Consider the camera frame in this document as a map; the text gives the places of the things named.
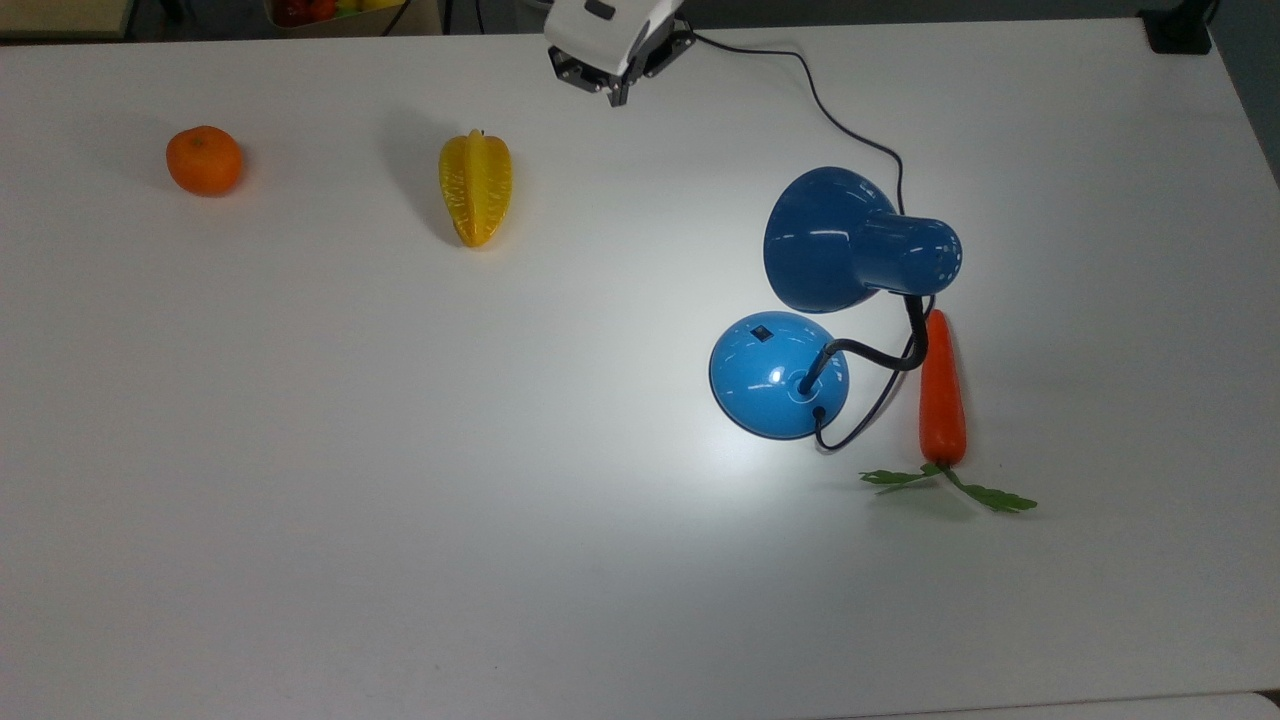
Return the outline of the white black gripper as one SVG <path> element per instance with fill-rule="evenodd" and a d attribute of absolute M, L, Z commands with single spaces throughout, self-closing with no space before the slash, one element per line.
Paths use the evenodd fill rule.
<path fill-rule="evenodd" d="M 641 78 L 653 78 L 695 42 L 681 1 L 553 1 L 544 37 L 553 74 L 622 108 Z"/>

